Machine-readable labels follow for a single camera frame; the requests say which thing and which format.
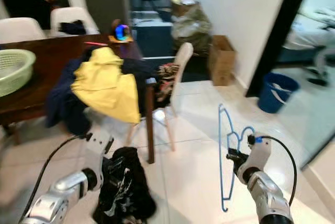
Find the wooden dining table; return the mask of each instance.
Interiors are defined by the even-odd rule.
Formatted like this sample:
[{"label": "wooden dining table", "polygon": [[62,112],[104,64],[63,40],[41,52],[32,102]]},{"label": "wooden dining table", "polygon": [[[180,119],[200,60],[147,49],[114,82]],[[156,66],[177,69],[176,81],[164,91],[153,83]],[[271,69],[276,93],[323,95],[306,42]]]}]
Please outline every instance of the wooden dining table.
[{"label": "wooden dining table", "polygon": [[[14,135],[16,144],[19,144],[20,141],[15,123],[46,115],[45,107],[48,93],[57,83],[68,61],[80,57],[85,49],[92,46],[85,42],[105,43],[122,59],[142,59],[136,42],[112,43],[109,41],[108,35],[84,35],[1,45],[3,49],[24,49],[36,55],[30,81],[19,90],[0,97],[0,125],[3,126],[8,135]],[[148,82],[146,92],[148,163],[154,163],[153,85],[152,82]]]}]

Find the black cable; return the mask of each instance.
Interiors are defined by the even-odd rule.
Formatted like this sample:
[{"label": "black cable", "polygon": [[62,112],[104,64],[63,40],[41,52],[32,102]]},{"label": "black cable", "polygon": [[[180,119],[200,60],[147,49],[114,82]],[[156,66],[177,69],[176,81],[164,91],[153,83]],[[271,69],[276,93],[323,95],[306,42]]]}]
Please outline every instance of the black cable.
[{"label": "black cable", "polygon": [[271,136],[261,136],[261,138],[272,139],[272,140],[278,142],[285,149],[285,151],[288,153],[288,155],[289,155],[289,157],[292,161],[293,170],[294,170],[294,181],[293,181],[293,188],[292,188],[291,198],[289,199],[289,205],[291,206],[292,201],[294,199],[295,190],[296,190],[296,187],[297,187],[297,177],[298,177],[297,166],[295,164],[294,158],[293,158],[291,152],[289,151],[289,149],[286,147],[286,145],[283,142],[281,142],[280,140],[278,140],[274,137],[271,137]]},{"label": "black cable", "polygon": [[35,187],[33,188],[32,192],[31,192],[31,195],[30,195],[30,197],[29,197],[28,203],[27,203],[27,205],[26,205],[25,210],[23,211],[23,214],[22,214],[22,216],[21,216],[21,218],[20,218],[19,223],[23,220],[23,218],[25,217],[26,213],[28,212],[28,210],[29,210],[29,208],[30,208],[30,206],[31,206],[31,203],[32,203],[32,201],[33,201],[33,199],[34,199],[34,197],[35,197],[35,194],[36,194],[36,192],[37,192],[37,189],[38,189],[38,187],[39,187],[39,185],[40,185],[40,183],[41,183],[43,174],[44,174],[44,172],[45,172],[45,170],[46,170],[46,168],[47,168],[47,166],[48,166],[50,160],[52,159],[52,157],[53,157],[53,156],[56,154],[56,152],[58,152],[58,150],[61,149],[64,145],[66,145],[66,144],[69,143],[70,141],[72,141],[72,140],[74,140],[74,139],[77,139],[77,138],[79,138],[79,137],[80,137],[80,136],[74,136],[74,137],[71,137],[71,138],[65,140],[65,141],[64,141],[63,143],[61,143],[55,150],[53,150],[53,152],[49,155],[48,159],[45,161],[45,163],[44,163],[44,165],[43,165],[43,167],[42,167],[42,169],[41,169],[41,171],[40,171],[40,174],[38,175],[37,181],[36,181],[36,183],[35,183]]}]

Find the light green basket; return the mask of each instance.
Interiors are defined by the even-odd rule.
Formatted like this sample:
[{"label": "light green basket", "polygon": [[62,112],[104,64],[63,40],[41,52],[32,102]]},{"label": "light green basket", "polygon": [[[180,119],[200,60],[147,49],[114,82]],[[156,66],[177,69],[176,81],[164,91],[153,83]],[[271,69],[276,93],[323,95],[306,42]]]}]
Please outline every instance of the light green basket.
[{"label": "light green basket", "polygon": [[0,50],[0,97],[30,80],[35,59],[35,54],[28,50]]}]

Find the white plastic chair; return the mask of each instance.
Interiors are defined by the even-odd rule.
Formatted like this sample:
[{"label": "white plastic chair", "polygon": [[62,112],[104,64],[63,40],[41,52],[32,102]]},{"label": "white plastic chair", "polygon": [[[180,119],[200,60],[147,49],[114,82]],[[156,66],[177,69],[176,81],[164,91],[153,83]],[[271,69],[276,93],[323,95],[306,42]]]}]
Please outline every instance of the white plastic chair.
[{"label": "white plastic chair", "polygon": [[[192,46],[191,43],[186,42],[179,48],[179,51],[178,51],[178,53],[177,53],[177,55],[174,59],[174,63],[179,65],[179,69],[178,69],[177,75],[176,75],[175,80],[174,80],[174,86],[173,86],[173,90],[172,90],[172,94],[171,94],[171,104],[170,104],[174,117],[177,117],[177,113],[176,113],[176,110],[173,106],[172,98],[173,98],[173,96],[176,92],[176,87],[177,87],[178,83],[180,83],[180,81],[182,79],[185,67],[186,67],[186,65],[187,65],[187,63],[188,63],[188,61],[189,61],[189,59],[191,58],[192,55],[193,55],[193,46]],[[171,128],[170,128],[170,124],[169,124],[169,121],[168,121],[168,115],[166,113],[166,107],[163,108],[163,112],[164,112],[164,123],[165,123],[165,126],[166,126],[167,134],[169,136],[169,141],[171,143],[171,149],[172,149],[172,151],[175,151],[174,138],[173,138]],[[127,140],[126,140],[126,145],[131,144],[131,136],[133,134],[135,126],[136,126],[136,124],[131,124],[130,125],[130,129],[128,131],[128,136],[127,136]]]},{"label": "white plastic chair", "polygon": [[99,33],[98,26],[88,13],[87,10],[81,7],[56,8],[51,12],[51,37],[56,37],[59,32],[60,23],[71,23],[76,20],[81,20],[84,23],[86,31],[91,33]]},{"label": "white plastic chair", "polygon": [[0,43],[46,39],[46,35],[35,19],[29,17],[0,20]]}]

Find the yellow cloth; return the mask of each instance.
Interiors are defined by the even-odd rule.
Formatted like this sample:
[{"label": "yellow cloth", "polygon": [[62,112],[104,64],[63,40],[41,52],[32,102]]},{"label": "yellow cloth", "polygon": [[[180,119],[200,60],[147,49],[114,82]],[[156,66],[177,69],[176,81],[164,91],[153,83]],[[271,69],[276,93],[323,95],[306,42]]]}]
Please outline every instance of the yellow cloth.
[{"label": "yellow cloth", "polygon": [[135,77],[123,75],[123,60],[111,48],[92,52],[89,62],[83,62],[74,72],[73,93],[87,106],[100,113],[131,123],[140,121]]}]

